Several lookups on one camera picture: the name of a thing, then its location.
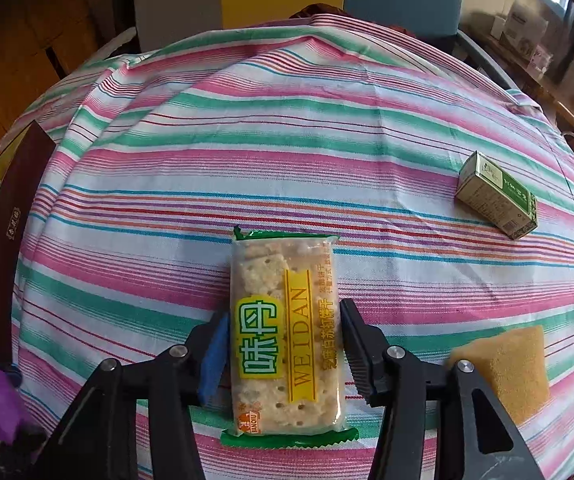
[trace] small carton box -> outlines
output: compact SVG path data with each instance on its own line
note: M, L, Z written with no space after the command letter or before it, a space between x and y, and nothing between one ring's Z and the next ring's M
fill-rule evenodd
M462 165L456 198L512 240L538 227L536 197L482 153L472 153Z

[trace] cracker package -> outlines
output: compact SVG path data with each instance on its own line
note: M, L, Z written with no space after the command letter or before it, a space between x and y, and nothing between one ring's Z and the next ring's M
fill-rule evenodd
M337 237L235 229L231 263L234 428L224 444L324 446L345 428Z

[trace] metal screw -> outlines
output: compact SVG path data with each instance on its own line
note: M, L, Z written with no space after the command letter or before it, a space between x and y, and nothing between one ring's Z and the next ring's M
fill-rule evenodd
M169 349L169 355L171 355L171 357L180 358L185 357L187 354L189 354L189 350L185 345L174 345Z
M474 365L467 361L467 359L461 359L456 363L456 366L458 366L461 372L465 372L466 374L470 374L474 371Z
M100 363L100 370L104 372L111 372L112 370L115 370L116 366L118 366L118 361L116 361L116 359L113 357L110 357L109 359L105 359L102 363Z
M387 348L387 355L393 359L403 359L405 357L405 349L400 346L390 346Z

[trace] sponge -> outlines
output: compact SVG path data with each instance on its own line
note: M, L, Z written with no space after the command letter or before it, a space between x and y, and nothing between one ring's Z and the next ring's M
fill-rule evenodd
M518 426L550 398L542 326L515 328L452 350L448 366L471 361Z

